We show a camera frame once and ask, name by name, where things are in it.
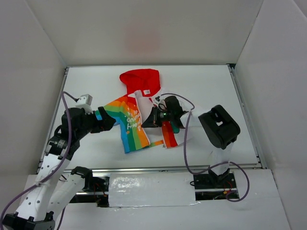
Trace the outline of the rainbow hooded kids jacket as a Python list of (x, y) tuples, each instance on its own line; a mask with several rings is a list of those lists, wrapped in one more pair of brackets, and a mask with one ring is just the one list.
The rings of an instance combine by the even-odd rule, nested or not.
[(153, 104), (153, 97), (171, 93), (161, 87), (160, 73), (155, 69), (134, 69), (119, 77), (126, 86), (125, 95), (104, 105), (106, 112), (120, 126), (120, 135), (125, 153), (164, 144), (174, 148), (183, 144), (184, 130), (167, 123), (164, 127), (143, 128)]

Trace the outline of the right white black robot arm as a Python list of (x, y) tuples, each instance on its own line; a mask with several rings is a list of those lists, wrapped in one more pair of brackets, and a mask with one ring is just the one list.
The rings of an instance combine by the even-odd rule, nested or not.
[[(207, 112), (197, 113), (195, 105), (190, 100), (176, 93), (163, 93), (155, 100), (158, 105), (152, 107), (151, 113), (142, 123), (142, 127), (164, 127), (169, 123), (176, 129), (183, 129), (183, 154), (187, 170), (193, 175), (207, 172), (209, 184), (213, 187), (220, 187), (224, 184), (230, 172), (230, 153), (240, 134), (237, 122), (219, 104)], [(191, 170), (187, 158), (187, 137), (192, 117), (196, 118), (197, 125), (201, 125), (216, 150), (209, 168), (200, 172)]]

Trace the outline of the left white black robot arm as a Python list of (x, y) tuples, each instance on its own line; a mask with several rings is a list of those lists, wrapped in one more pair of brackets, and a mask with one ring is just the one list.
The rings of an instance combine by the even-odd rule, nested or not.
[(69, 165), (80, 141), (89, 133), (109, 131), (116, 120), (103, 107), (87, 113), (83, 108), (66, 109), (61, 125), (49, 140), (35, 183), (21, 192), (25, 196), (14, 213), (1, 214), (0, 228), (9, 230), (53, 230), (66, 205), (80, 191), (94, 186), (92, 170), (77, 166), (59, 190), (58, 181)]

